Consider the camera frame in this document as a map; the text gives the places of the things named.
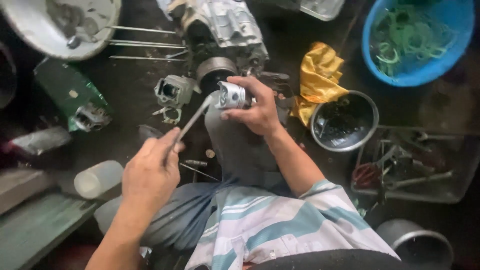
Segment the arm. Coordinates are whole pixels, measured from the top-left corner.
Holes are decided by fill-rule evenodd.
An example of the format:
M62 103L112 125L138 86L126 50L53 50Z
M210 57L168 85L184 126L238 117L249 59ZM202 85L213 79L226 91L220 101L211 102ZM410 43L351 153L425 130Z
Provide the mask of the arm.
M168 153L167 165L161 166L179 131L175 128L161 139L148 139L128 162L122 177L122 203L86 270L139 269L140 239L180 181L178 151L182 146L175 146Z
M324 178L313 160L295 143L280 124L272 89L254 77L229 77L228 81L250 91L257 100L248 110L227 110L222 119L245 123L254 133L263 135L280 171L293 193L300 196Z

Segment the metal bowl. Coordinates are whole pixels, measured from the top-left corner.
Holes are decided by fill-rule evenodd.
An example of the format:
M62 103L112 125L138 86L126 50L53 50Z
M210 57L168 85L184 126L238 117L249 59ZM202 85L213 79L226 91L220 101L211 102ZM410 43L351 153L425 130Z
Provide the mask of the metal bowl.
M322 126L317 122L322 122L321 119L324 119L323 114L325 113L325 108L329 107L329 105L325 105L331 104L332 102L345 103L346 101L348 101L348 104L345 105L345 107L348 107L350 111L354 112L351 115L346 115L346 117L350 118L351 122L355 123L354 130L346 133L344 131L330 130L324 133L325 129L329 128L328 125L324 123L325 127L323 132L321 132L319 129L322 129ZM340 97L337 101L318 104L310 118L310 132L317 144L321 147L332 152L348 152L361 147L371 138L377 129L378 120L378 109L373 100L359 91L351 90L347 95Z

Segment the shirt sleeve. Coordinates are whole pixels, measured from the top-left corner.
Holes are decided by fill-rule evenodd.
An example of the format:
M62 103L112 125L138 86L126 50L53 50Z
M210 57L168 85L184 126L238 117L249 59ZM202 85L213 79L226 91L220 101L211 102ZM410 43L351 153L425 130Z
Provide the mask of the shirt sleeve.
M343 187L327 179L315 183L311 189L300 196L299 199L311 203L319 210L340 207L358 214Z

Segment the gray pants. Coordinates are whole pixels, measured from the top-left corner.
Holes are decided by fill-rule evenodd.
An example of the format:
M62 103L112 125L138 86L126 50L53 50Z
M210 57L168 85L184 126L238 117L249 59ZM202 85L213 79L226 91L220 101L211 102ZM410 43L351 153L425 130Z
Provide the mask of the gray pants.
M212 104L218 103L218 94L218 91L212 93ZM167 204L154 216L142 245L173 246L178 250L194 248L208 218L216 210L213 196L232 185L262 187L278 195L291 196L263 138L242 123L221 120L220 113L210 106L205 126L222 167L222 182L192 183L175 189ZM95 212L103 234L110 227L121 200L121 196L115 198Z

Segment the left hand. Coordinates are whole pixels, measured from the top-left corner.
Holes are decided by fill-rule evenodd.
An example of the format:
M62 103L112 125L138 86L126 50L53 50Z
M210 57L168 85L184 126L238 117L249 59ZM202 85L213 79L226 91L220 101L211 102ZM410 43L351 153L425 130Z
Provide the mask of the left hand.
M183 145L177 144L167 153L179 132L176 127L160 139L149 138L127 163L122 178L124 203L144 209L152 216L165 205L180 182L178 153ZM165 155L168 162L164 167Z

